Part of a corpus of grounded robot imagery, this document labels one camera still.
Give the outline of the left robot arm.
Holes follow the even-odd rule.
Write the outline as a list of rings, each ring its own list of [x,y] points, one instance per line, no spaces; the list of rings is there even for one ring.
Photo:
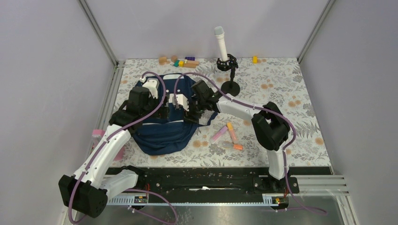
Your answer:
[[[159,116],[158,111],[166,102],[166,89],[134,87],[129,98],[110,118],[105,133],[93,152],[71,176],[63,175],[59,189],[68,217],[77,224],[72,212],[78,211],[96,218],[104,210],[108,200],[131,189],[139,193],[145,188],[145,179],[139,172],[122,169],[109,179],[104,176],[121,148],[140,128],[143,121],[151,116]]]

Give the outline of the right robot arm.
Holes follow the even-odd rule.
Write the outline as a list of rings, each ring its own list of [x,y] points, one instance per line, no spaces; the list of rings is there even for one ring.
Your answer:
[[[194,83],[191,89],[193,95],[187,101],[188,111],[185,112],[184,120],[199,123],[205,111],[250,120],[259,144],[267,150],[269,174],[272,176],[269,187],[275,193],[283,192],[288,186],[285,176],[289,169],[280,146],[287,141],[290,126],[276,104],[268,102],[266,105],[254,105],[229,94],[215,92],[204,81]]]

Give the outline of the navy blue student backpack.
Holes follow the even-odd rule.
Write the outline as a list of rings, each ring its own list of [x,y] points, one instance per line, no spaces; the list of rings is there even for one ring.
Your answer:
[[[160,108],[167,109],[165,118],[149,117],[132,136],[139,148],[147,155],[157,156],[181,151],[189,143],[201,124],[184,121],[184,109],[176,109],[169,96],[174,91],[179,73],[165,74],[160,77],[166,87],[165,104]]]

